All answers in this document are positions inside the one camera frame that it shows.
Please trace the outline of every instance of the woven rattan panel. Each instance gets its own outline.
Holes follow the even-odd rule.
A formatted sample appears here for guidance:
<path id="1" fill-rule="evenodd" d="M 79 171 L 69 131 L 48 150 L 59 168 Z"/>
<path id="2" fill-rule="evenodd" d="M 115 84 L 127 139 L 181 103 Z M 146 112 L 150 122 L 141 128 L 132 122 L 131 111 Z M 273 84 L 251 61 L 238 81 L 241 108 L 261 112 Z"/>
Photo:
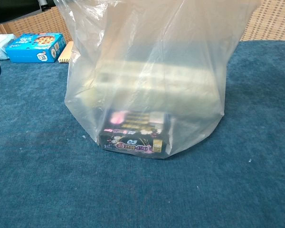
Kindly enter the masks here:
<path id="1" fill-rule="evenodd" d="M 285 40 L 285 0 L 263 0 L 242 40 Z"/>
<path id="2" fill-rule="evenodd" d="M 7 33 L 16 36 L 30 32 L 62 32 L 66 41 L 71 40 L 57 7 L 7 23 L 4 28 Z M 285 0 L 262 0 L 262 5 L 254 12 L 242 37 L 242 40 L 257 39 L 285 40 Z"/>

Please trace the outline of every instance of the plastic bag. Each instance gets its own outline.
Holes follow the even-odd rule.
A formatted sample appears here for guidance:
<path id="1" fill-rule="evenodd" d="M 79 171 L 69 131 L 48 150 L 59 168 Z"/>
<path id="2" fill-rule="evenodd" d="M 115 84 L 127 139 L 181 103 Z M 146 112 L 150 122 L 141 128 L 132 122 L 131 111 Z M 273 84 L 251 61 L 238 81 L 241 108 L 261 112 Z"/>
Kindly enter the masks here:
<path id="1" fill-rule="evenodd" d="M 224 115 L 258 0 L 55 0 L 73 38 L 65 103 L 102 148 L 166 158 Z"/>

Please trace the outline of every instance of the table surface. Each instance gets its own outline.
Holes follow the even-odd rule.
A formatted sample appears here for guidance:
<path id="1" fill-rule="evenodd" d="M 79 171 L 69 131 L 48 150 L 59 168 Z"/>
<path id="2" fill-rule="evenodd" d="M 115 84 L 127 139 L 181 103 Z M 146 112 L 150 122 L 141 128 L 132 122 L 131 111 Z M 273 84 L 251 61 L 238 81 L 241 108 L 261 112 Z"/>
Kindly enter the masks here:
<path id="1" fill-rule="evenodd" d="M 166 160 L 101 150 L 68 64 L 1 66 L 0 227 L 285 227 L 285 41 L 240 43 L 225 117 Z"/>

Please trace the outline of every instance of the blue cardboard box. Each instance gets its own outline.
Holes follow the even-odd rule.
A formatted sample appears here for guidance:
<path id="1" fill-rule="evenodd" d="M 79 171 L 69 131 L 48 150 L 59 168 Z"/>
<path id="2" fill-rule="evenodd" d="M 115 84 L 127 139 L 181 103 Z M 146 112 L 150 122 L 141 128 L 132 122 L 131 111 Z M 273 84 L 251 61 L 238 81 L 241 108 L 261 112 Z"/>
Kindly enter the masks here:
<path id="1" fill-rule="evenodd" d="M 54 63 L 65 46 L 61 33 L 23 34 L 6 52 L 12 63 Z"/>

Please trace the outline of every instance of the notebook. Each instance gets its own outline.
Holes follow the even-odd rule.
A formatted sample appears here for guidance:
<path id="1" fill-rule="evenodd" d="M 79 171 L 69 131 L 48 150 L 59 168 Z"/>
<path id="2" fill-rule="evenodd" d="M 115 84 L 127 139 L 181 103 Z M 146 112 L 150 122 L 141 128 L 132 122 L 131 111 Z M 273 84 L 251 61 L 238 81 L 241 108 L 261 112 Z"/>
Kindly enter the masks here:
<path id="1" fill-rule="evenodd" d="M 59 63 L 70 62 L 73 43 L 74 43 L 73 41 L 67 43 L 65 49 L 62 51 L 61 55 L 58 58 Z"/>

